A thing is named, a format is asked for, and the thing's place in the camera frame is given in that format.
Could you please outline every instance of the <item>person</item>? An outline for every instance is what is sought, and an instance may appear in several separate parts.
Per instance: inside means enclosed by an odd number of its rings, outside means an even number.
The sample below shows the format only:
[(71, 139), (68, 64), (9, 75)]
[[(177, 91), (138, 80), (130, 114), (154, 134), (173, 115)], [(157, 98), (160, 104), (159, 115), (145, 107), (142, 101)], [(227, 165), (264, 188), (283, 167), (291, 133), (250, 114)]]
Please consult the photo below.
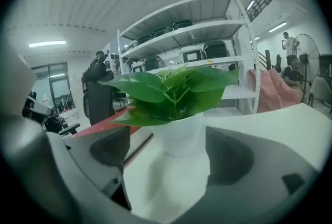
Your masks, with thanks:
[(281, 47), (283, 50), (286, 50), (287, 65), (290, 65), (289, 56), (297, 56), (297, 47), (300, 45), (300, 42), (296, 38), (290, 37), (288, 32), (284, 32), (283, 35), (285, 39), (281, 41)]
[[(296, 55), (289, 56), (289, 63), (290, 65), (286, 67), (284, 71), (284, 80), (292, 89), (303, 92), (306, 84), (303, 75), (298, 71), (300, 62)], [(307, 95), (309, 92), (310, 88), (307, 85), (305, 90), (305, 98), (308, 97)]]
[(104, 54), (103, 51), (98, 51), (95, 53), (95, 57), (91, 64), (89, 65), (89, 68), (83, 73), (82, 76), (82, 83), (86, 84), (87, 81), (96, 81), (104, 73), (106, 72), (106, 65), (104, 64), (104, 61), (108, 55)]

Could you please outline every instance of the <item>ceiling light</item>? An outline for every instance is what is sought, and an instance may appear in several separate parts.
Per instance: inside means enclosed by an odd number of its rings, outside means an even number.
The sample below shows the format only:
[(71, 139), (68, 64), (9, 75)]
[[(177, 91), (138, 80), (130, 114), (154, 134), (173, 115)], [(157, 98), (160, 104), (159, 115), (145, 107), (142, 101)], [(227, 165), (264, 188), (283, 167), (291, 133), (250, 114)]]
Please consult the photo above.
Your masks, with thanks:
[(279, 26), (276, 26), (274, 29), (269, 30), (269, 32), (273, 32), (273, 31), (279, 29), (280, 27), (282, 27), (282, 26), (284, 26), (286, 24), (287, 24), (287, 22), (281, 23)]
[[(260, 39), (260, 37), (256, 37), (255, 39)], [(250, 41), (250, 43), (251, 43), (252, 41)]]
[(249, 9), (253, 6), (253, 4), (254, 4), (254, 0), (252, 0), (252, 1), (250, 2), (249, 6), (247, 7), (247, 10), (249, 10)]
[(53, 76), (50, 76), (50, 77), (61, 77), (61, 76), (65, 76), (66, 74), (58, 74), (58, 75), (53, 75)]
[(45, 41), (43, 43), (35, 43), (35, 44), (29, 44), (29, 47), (38, 47), (38, 46), (46, 46), (46, 45), (64, 45), (66, 44), (65, 40), (54, 40), (54, 41)]

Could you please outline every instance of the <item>black shirt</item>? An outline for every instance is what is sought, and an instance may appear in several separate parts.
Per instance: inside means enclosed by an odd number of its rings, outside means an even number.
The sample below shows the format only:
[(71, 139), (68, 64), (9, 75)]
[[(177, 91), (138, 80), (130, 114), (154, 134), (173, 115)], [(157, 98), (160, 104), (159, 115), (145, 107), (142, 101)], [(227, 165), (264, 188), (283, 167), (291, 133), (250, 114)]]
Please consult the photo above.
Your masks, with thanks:
[(303, 75), (299, 71), (293, 70), (291, 66), (285, 68), (284, 77), (288, 77), (291, 81), (303, 80)]

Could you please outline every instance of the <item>red table edge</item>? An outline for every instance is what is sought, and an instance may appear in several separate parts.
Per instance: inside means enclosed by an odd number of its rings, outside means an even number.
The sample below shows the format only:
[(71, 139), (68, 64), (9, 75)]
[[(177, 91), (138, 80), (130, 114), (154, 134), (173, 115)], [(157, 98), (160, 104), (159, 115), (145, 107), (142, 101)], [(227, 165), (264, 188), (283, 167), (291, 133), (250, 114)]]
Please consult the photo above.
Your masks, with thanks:
[[(125, 125), (109, 123), (109, 121), (118, 118), (119, 116), (121, 116), (122, 114), (127, 112), (129, 109), (131, 109), (131, 108), (126, 108), (126, 109), (120, 111), (119, 113), (114, 114), (113, 116), (111, 116), (111, 117), (109, 117), (109, 118), (107, 118), (107, 119), (105, 119), (105, 120), (103, 120), (99, 123), (96, 123), (96, 124), (86, 128), (86, 129), (84, 129), (80, 132), (77, 132), (76, 134), (72, 135), (71, 137), (85, 136), (85, 135), (90, 135), (90, 134), (110, 130), (110, 129), (113, 129), (113, 128), (116, 128), (116, 127), (123, 127)], [(141, 128), (141, 127), (130, 127), (130, 135), (135, 133), (139, 128)]]

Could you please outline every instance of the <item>staircase railing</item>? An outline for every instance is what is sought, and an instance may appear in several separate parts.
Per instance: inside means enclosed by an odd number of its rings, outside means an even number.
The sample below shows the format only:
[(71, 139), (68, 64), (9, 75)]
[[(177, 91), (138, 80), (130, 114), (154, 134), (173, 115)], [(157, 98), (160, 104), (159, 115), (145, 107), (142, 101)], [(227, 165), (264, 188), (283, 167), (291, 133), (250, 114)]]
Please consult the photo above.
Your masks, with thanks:
[(271, 57), (270, 57), (270, 51), (265, 50), (265, 55), (262, 54), (261, 52), (258, 52), (258, 58), (260, 64), (266, 69), (270, 70), (272, 68), (271, 66)]

